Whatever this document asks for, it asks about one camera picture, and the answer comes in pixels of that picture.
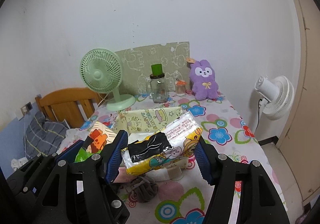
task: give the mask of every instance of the purple plush toy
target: purple plush toy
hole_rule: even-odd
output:
[[[190,79],[193,82],[192,91],[196,94],[196,100],[218,98],[219,86],[215,82],[214,70],[207,60],[191,64]]]

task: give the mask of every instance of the electric fan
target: electric fan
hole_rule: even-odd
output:
[[[122,74],[119,57],[106,49],[91,50],[81,60],[80,75],[84,83],[97,93],[113,92],[113,98],[107,103],[110,111],[124,110],[136,101],[130,94],[119,94]]]
[[[263,112],[268,119],[277,120],[291,108],[294,88],[287,77],[279,76],[270,81],[260,76],[254,88],[264,97],[259,103],[259,117]]]

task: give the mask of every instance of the blue wall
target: blue wall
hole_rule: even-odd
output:
[[[32,107],[33,109],[25,117],[20,120],[15,118],[0,132],[0,166],[6,178],[13,173],[11,160],[25,157],[23,135],[34,115],[39,111],[36,103],[33,103]]]

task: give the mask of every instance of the wooden chair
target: wooden chair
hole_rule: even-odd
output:
[[[36,97],[39,110],[52,121],[66,119],[70,127],[81,127],[85,121],[78,107],[79,102],[87,118],[94,113],[92,100],[98,104],[105,94],[98,94],[89,88],[68,88],[51,92],[43,98]]]

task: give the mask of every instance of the tiled floor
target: tiled floor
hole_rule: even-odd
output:
[[[290,224],[294,224],[296,219],[303,214],[302,197],[297,182],[289,165],[274,143],[266,144],[262,146],[262,149],[281,186],[284,199],[287,203]]]

